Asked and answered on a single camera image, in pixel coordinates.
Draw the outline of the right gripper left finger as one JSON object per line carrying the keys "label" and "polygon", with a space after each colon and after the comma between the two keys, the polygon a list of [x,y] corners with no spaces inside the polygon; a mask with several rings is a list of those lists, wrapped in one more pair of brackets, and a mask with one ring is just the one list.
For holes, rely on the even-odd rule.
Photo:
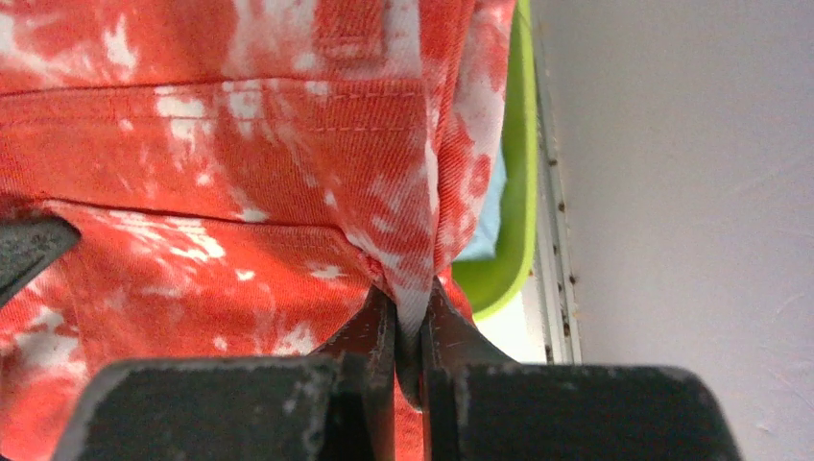
{"label": "right gripper left finger", "polygon": [[58,460],[392,460],[395,308],[303,356],[126,360],[82,393]]}

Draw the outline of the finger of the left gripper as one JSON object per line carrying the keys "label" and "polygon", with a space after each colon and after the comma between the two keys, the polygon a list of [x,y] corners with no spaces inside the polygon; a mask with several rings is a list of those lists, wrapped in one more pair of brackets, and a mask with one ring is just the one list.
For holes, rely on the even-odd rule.
{"label": "finger of the left gripper", "polygon": [[59,216],[1,222],[1,304],[71,250],[81,233]]}

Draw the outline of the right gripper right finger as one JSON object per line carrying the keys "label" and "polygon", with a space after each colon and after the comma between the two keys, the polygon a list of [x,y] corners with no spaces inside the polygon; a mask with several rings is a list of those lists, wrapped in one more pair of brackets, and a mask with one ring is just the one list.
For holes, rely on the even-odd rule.
{"label": "right gripper right finger", "polygon": [[523,364],[435,284],[420,330],[428,460],[738,460],[713,393],[668,366]]}

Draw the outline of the lime green plastic tray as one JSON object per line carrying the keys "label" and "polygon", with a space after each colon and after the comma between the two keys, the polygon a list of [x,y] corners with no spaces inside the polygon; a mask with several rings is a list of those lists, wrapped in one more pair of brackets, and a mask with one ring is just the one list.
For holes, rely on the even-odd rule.
{"label": "lime green plastic tray", "polygon": [[507,180],[501,197],[501,228],[492,259],[456,262],[455,281],[474,319],[488,319],[526,283],[536,254],[539,126],[529,1],[516,3],[513,17],[501,153]]}

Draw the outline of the light blue cloth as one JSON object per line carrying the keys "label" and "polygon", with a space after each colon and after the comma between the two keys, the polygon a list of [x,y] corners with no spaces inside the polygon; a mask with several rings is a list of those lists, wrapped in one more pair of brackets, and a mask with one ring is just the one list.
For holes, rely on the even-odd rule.
{"label": "light blue cloth", "polygon": [[455,262],[495,259],[501,229],[501,201],[506,182],[505,159],[503,152],[499,150],[474,233],[454,259]]}

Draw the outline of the orange red item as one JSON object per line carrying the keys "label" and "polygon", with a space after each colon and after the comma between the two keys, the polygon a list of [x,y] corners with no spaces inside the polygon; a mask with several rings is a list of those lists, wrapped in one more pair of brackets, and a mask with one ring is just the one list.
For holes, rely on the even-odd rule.
{"label": "orange red item", "polygon": [[512,1],[5,1],[1,216],[81,235],[1,310],[1,454],[130,358],[314,350],[371,286],[418,329],[476,228]]}

